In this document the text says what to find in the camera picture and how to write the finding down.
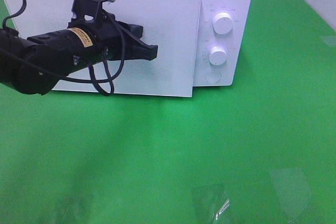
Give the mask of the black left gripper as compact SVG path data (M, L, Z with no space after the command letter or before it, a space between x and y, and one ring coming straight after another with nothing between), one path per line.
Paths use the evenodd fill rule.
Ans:
M90 36L99 52L109 48L109 60L121 60L125 47L125 60L154 60L158 46L148 45L141 38L144 27L117 21L115 15L102 8L102 1L73 0L73 18L68 28L79 28Z

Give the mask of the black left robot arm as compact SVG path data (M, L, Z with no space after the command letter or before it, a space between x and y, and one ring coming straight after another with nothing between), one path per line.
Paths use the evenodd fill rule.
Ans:
M103 0L74 0L73 18L63 30L21 38L1 29L1 83L23 94L44 95L63 80L91 84L102 95L127 60L157 57L158 47L142 41L143 27L119 22Z

